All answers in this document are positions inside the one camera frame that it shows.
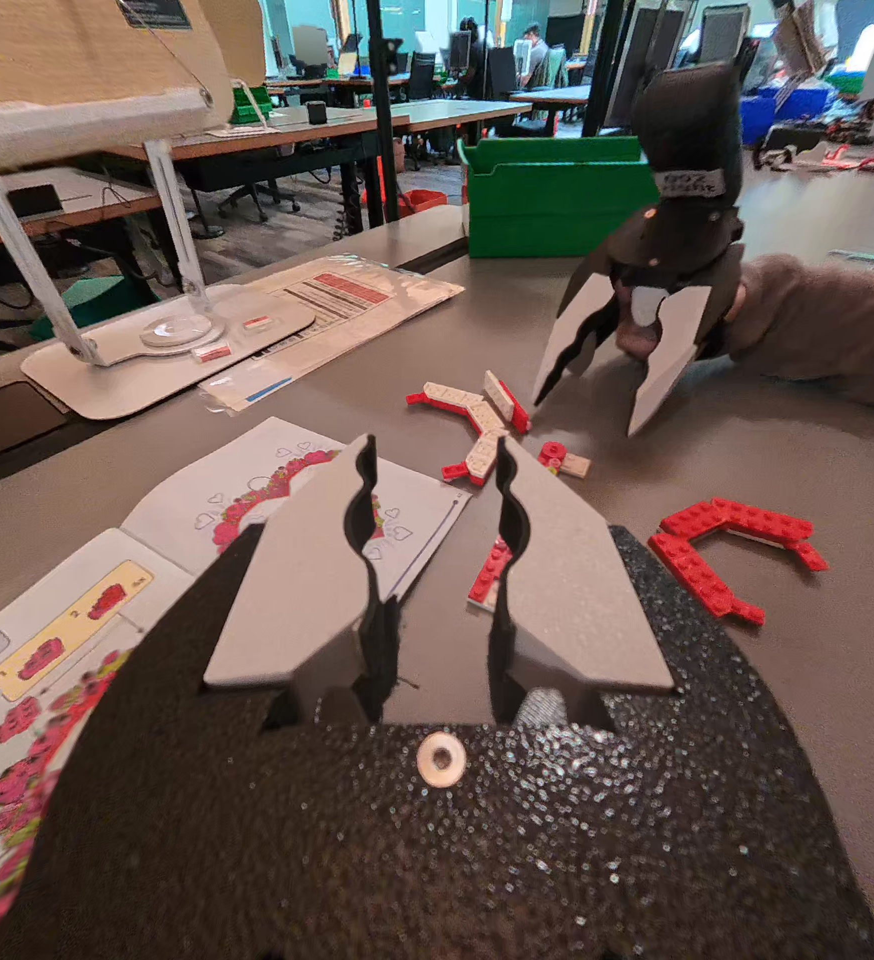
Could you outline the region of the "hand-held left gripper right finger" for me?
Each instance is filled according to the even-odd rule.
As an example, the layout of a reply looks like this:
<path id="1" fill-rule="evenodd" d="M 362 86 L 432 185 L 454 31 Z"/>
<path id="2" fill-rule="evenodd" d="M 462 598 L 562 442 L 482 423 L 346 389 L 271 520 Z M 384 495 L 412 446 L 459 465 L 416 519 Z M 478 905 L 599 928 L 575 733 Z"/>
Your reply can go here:
<path id="1" fill-rule="evenodd" d="M 511 726 L 534 690 L 569 723 L 613 732 L 603 696 L 677 684 L 604 517 L 513 438 L 498 443 L 498 533 L 511 551 L 488 640 L 491 711 Z"/>

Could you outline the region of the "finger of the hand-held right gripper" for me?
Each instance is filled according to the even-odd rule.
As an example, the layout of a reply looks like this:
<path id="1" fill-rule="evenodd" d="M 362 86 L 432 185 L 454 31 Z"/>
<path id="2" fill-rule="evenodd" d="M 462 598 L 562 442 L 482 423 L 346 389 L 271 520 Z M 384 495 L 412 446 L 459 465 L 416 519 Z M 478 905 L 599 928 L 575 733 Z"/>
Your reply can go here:
<path id="1" fill-rule="evenodd" d="M 620 301 L 611 277 L 593 272 L 567 297 L 551 329 L 533 388 L 533 405 L 539 407 L 565 374 L 578 376 L 598 347 L 615 333 L 620 321 Z"/>
<path id="2" fill-rule="evenodd" d="M 646 373 L 636 389 L 627 435 L 634 437 L 659 410 L 686 366 L 698 354 L 696 342 L 712 288 L 686 286 L 668 293 L 658 287 L 638 286 L 631 300 L 635 323 L 644 328 L 651 321 L 659 328 L 659 341 L 645 361 Z"/>

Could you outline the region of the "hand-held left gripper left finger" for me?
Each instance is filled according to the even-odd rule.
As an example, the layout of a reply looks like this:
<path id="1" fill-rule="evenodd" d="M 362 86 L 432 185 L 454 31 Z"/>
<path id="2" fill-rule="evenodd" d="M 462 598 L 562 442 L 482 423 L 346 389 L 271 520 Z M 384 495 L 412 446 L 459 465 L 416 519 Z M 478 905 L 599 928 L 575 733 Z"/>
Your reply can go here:
<path id="1" fill-rule="evenodd" d="M 382 719 L 399 612 L 363 552 L 375 529 L 376 450 L 373 435 L 358 437 L 266 520 L 204 670 L 209 690 L 268 690 L 277 724 L 331 706 Z"/>

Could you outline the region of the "red and white lego piece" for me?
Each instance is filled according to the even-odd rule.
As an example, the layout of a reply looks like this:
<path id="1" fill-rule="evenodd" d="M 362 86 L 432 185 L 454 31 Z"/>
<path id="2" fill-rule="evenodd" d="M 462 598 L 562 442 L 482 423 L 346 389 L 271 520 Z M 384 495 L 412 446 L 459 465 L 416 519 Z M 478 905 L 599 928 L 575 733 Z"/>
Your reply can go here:
<path id="1" fill-rule="evenodd" d="M 467 602 L 488 612 L 495 612 L 500 578 L 513 553 L 501 535 L 498 535 L 485 558 L 467 594 Z"/>

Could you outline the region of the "white and red branched lego assembly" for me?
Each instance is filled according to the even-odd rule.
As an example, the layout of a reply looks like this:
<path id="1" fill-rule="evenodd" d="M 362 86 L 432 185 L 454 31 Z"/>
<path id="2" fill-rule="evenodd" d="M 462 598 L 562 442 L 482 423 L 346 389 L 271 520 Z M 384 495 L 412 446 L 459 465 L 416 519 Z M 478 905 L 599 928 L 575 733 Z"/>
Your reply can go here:
<path id="1" fill-rule="evenodd" d="M 481 392 L 428 381 L 421 390 L 407 394 L 405 403 L 454 414 L 466 420 L 473 429 L 476 439 L 467 456 L 460 462 L 442 467 L 445 483 L 467 480 L 481 488 L 497 463 L 500 440 L 513 432 L 524 435 L 532 427 L 525 407 L 489 368 L 484 373 Z"/>

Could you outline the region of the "red curved lego assembly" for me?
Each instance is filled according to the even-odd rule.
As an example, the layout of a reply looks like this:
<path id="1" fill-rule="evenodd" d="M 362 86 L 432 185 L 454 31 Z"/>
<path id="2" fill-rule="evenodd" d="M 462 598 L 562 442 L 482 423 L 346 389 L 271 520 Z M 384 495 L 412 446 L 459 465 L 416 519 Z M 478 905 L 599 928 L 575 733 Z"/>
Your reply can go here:
<path id="1" fill-rule="evenodd" d="M 677 582 L 715 618 L 736 618 L 755 627 L 766 620 L 765 611 L 740 599 L 697 550 L 696 541 L 718 533 L 787 551 L 812 573 L 829 570 L 827 560 L 811 541 L 811 521 L 728 498 L 699 501 L 664 517 L 648 546 Z"/>

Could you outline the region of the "small red stud lego piece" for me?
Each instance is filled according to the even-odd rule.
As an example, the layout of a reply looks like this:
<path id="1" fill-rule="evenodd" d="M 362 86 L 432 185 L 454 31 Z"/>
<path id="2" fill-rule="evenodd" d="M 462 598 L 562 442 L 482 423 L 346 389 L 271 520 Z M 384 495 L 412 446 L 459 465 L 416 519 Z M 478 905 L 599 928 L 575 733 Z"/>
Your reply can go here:
<path id="1" fill-rule="evenodd" d="M 545 441 L 539 451 L 538 461 L 551 474 L 567 474 L 576 478 L 587 478 L 591 461 L 583 456 L 571 453 L 557 440 Z"/>

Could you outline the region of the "lego instruction booklet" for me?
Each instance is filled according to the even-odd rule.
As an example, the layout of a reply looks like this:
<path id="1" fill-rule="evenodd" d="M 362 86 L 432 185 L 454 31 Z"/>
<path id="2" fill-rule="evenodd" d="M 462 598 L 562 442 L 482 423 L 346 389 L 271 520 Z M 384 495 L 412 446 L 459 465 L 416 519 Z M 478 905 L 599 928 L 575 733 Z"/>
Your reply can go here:
<path id="1" fill-rule="evenodd" d="M 0 919 L 59 770 L 131 650 L 343 447 L 270 417 L 157 485 L 0 610 Z"/>

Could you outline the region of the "person's right hand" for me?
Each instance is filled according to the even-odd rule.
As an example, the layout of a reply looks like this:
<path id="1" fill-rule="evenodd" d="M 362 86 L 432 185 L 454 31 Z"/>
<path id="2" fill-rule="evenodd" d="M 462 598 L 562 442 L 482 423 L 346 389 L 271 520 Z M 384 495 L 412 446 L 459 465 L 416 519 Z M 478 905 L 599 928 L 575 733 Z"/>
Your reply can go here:
<path id="1" fill-rule="evenodd" d="M 631 319 L 622 319 L 615 332 L 615 346 L 640 363 L 648 361 L 659 341 L 658 324 L 640 326 Z"/>

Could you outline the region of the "blue storage bin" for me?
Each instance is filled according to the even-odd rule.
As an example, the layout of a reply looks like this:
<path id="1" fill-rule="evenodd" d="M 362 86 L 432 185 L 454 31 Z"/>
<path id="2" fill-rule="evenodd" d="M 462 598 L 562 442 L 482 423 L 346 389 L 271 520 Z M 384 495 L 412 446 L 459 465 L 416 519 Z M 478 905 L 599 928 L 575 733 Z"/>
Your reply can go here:
<path id="1" fill-rule="evenodd" d="M 767 85 L 753 95 L 741 96 L 741 141 L 745 146 L 755 145 L 775 124 L 822 115 L 837 98 L 836 88 L 821 80 L 801 84 L 778 104 L 781 91 L 780 85 Z"/>

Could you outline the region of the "green plastic bin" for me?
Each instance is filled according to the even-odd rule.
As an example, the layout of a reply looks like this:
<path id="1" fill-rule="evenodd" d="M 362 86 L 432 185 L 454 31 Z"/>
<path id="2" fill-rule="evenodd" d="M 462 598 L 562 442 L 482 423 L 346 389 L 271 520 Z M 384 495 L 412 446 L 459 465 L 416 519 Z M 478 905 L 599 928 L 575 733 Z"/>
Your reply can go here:
<path id="1" fill-rule="evenodd" d="M 633 136 L 458 141 L 471 258 L 581 258 L 659 198 Z"/>

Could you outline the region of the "clear plastic bag with papers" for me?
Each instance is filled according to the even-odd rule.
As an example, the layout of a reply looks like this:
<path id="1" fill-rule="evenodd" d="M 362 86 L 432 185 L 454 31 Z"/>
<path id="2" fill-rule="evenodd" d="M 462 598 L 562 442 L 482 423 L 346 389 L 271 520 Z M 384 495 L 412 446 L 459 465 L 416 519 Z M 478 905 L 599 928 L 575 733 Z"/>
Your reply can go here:
<path id="1" fill-rule="evenodd" d="M 326 256 L 251 282 L 312 323 L 257 348 L 204 381 L 209 405 L 238 414 L 358 347 L 464 291 L 462 285 L 393 269 L 355 254 Z"/>

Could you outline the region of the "grey office table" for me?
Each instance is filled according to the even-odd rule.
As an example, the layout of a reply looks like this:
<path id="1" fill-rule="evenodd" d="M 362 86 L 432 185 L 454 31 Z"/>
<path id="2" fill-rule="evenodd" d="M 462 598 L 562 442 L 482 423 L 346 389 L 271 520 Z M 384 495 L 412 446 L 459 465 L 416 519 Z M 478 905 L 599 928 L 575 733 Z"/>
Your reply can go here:
<path id="1" fill-rule="evenodd" d="M 531 103 L 520 101 L 420 100 L 393 105 L 392 124 L 394 131 L 407 134 L 455 127 L 481 129 L 491 121 L 529 114 L 533 109 Z"/>

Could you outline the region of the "wood-grain head white desk lamp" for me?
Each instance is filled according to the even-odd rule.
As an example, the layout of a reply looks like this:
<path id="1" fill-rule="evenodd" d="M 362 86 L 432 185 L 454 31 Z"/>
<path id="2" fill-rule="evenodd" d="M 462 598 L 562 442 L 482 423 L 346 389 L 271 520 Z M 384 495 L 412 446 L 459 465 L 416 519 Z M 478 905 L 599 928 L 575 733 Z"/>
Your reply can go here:
<path id="1" fill-rule="evenodd" d="M 265 76 L 257 2 L 0 1 L 0 173 L 142 145 L 178 257 L 182 295 L 83 334 L 0 180 L 0 238 L 57 338 L 23 374 L 80 416 L 140 412 L 312 323 L 250 285 L 205 286 L 171 162 L 173 138 L 227 125 L 231 80 Z M 263 315 L 268 329 L 243 330 Z M 230 357 L 190 355 L 221 341 Z"/>

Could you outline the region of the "black overhead stand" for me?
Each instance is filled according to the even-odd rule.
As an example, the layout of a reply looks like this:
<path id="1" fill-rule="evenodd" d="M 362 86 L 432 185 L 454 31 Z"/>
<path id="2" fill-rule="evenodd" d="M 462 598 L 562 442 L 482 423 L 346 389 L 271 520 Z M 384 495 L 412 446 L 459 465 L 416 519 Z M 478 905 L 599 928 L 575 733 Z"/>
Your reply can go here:
<path id="1" fill-rule="evenodd" d="M 379 161 L 372 161 L 365 171 L 365 180 L 368 190 L 368 211 L 370 223 L 373 227 L 398 221 L 397 197 L 399 194 L 398 182 L 395 174 L 394 156 L 394 129 L 392 124 L 392 109 L 390 101 L 390 79 L 387 72 L 387 57 L 381 27 L 380 4 L 376 1 L 366 2 L 369 25 L 369 52 L 371 66 L 371 90 L 373 99 L 372 118 L 375 121 L 375 135 L 377 140 L 377 156 Z M 587 107 L 585 128 L 598 131 L 603 126 L 611 96 L 611 88 L 618 73 L 621 54 L 618 43 L 626 32 L 624 19 L 629 19 L 635 8 L 634 2 L 607 2 L 601 28 L 600 41 L 597 50 L 595 73 L 591 78 L 590 87 L 585 89 L 584 103 Z M 534 106 L 534 110 L 551 107 L 559 110 L 557 100 L 545 101 L 546 91 L 533 91 L 520 100 L 518 94 L 509 93 L 506 101 L 527 102 Z M 481 129 L 477 126 L 467 126 L 468 142 L 474 143 L 480 139 Z"/>

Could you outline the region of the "long office table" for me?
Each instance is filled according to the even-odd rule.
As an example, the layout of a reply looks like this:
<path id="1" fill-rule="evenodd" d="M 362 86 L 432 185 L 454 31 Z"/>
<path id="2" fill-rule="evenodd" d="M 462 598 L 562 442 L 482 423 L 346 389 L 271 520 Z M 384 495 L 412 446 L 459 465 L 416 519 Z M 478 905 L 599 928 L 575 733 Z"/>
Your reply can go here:
<path id="1" fill-rule="evenodd" d="M 340 173 L 341 209 L 336 238 L 363 230 L 358 171 L 376 162 L 377 139 L 371 108 L 327 107 L 327 123 L 308 124 L 306 106 L 278 108 L 268 126 L 223 126 L 206 133 L 171 141 L 171 162 L 176 178 L 193 198 L 201 238 L 218 236 L 209 225 L 203 196 L 216 196 L 217 216 L 224 219 L 243 199 L 252 201 L 257 219 L 286 202 L 299 212 L 297 195 L 280 182 L 297 175 Z"/>

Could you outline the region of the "green floor object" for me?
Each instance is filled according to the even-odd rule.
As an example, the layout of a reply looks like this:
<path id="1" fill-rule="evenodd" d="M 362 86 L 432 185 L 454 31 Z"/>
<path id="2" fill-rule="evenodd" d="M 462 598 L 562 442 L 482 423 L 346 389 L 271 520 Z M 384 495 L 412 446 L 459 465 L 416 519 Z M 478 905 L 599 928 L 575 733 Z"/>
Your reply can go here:
<path id="1" fill-rule="evenodd" d="M 75 280 L 60 297 L 79 330 L 157 302 L 149 286 L 121 274 Z"/>

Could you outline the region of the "small green bin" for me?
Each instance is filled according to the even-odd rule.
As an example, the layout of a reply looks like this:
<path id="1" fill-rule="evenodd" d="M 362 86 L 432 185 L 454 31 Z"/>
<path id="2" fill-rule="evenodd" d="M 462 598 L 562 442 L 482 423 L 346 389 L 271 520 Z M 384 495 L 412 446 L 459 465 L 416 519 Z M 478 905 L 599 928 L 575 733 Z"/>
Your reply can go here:
<path id="1" fill-rule="evenodd" d="M 231 80 L 234 109 L 228 121 L 230 126 L 268 126 L 273 101 L 265 84 L 249 86 L 242 80 Z"/>

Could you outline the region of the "wooden edge desk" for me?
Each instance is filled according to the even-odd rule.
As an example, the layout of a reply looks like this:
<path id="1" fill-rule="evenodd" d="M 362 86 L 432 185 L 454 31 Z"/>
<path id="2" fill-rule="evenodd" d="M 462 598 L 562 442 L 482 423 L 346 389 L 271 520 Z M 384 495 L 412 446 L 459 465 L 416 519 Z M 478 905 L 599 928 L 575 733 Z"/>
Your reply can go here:
<path id="1" fill-rule="evenodd" d="M 30 238 L 75 227 L 121 219 L 134 213 L 162 210 L 153 188 L 92 174 L 71 166 L 51 166 L 1 174 L 2 185 L 12 189 L 53 186 L 61 203 L 58 211 L 20 218 Z"/>

